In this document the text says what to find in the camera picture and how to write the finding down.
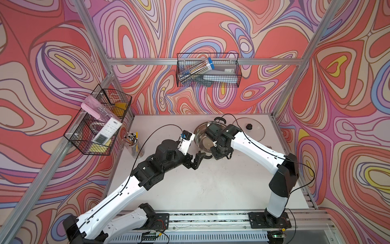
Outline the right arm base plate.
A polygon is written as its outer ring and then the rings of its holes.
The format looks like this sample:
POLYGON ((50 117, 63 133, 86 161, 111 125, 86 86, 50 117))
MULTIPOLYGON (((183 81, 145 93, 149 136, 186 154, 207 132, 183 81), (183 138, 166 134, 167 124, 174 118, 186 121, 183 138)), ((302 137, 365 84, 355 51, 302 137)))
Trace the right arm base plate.
POLYGON ((249 223, 252 229, 290 229, 291 222, 286 212, 279 218, 266 212, 249 212, 249 223))

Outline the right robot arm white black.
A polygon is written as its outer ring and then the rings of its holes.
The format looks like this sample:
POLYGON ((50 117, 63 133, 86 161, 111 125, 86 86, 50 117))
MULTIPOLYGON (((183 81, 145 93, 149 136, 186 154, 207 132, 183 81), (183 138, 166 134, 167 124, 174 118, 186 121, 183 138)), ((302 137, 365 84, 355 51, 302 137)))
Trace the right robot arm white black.
POLYGON ((205 134, 214 144, 210 149, 214 159, 229 158, 238 150, 273 175, 269 183, 271 195, 265 216, 272 221, 278 220, 284 213, 291 192, 299 179, 296 156, 278 153, 250 138, 242 129, 232 124, 224 129, 210 125, 205 134))

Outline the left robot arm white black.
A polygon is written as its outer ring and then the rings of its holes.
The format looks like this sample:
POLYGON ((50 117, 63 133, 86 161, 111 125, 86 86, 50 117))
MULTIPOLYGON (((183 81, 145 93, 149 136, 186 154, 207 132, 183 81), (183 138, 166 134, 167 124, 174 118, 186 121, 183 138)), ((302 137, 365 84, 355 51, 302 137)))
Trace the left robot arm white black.
POLYGON ((144 203, 134 211, 118 216, 133 200, 161 182, 166 172, 183 165, 198 169, 205 158, 204 152, 188 154, 191 141, 164 140, 155 153, 132 170, 130 176, 110 195, 86 213, 71 215, 63 221, 71 244, 107 244, 131 230, 147 229, 159 224, 154 209, 144 203))

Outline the stainless steel pot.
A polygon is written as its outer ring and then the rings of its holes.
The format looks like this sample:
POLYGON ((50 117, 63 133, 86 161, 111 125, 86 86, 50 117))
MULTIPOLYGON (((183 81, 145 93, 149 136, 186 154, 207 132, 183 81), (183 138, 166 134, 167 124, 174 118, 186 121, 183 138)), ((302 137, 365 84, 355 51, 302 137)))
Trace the stainless steel pot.
POLYGON ((212 152, 210 149, 214 146, 213 142, 206 135, 206 129, 210 125, 216 125, 220 129, 224 129, 226 127, 225 119, 223 119, 222 117, 216 117, 215 119, 216 120, 214 121, 207 121, 198 125, 194 131, 195 134, 194 142, 197 145, 197 147, 200 149, 200 151, 206 154, 204 159, 212 159, 212 152))

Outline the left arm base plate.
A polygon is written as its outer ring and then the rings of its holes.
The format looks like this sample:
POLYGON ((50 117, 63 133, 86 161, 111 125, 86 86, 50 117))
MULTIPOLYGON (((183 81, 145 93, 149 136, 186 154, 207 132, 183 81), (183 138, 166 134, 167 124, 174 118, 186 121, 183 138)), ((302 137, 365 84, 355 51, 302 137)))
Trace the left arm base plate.
POLYGON ((169 213, 157 213, 152 217, 148 217, 146 223, 136 230, 156 230, 164 231, 169 227, 169 213))

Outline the glass pot lid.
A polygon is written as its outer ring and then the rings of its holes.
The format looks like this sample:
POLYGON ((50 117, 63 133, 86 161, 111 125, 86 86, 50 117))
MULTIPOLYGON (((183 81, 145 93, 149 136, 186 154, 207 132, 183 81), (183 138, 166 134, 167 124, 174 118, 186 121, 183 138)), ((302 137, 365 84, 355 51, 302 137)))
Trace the glass pot lid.
POLYGON ((241 127, 242 131, 250 138, 254 139, 257 142, 260 142, 265 137, 265 128, 264 126, 255 119, 243 117, 238 118, 233 124, 237 127, 241 127))

